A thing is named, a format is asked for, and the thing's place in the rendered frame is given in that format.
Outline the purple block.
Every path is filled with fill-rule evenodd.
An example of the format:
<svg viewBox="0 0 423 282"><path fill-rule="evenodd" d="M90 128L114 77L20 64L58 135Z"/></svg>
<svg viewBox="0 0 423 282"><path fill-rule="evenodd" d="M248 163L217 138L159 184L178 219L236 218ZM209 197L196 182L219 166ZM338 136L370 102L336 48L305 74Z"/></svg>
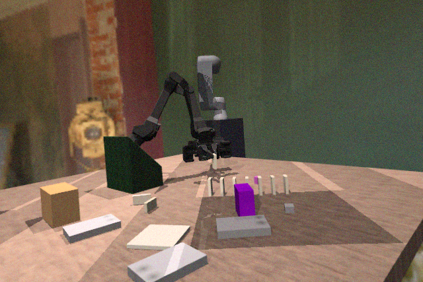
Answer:
<svg viewBox="0 0 423 282"><path fill-rule="evenodd" d="M234 184L235 210L239 217L255 215L254 190L248 183Z"/></svg>

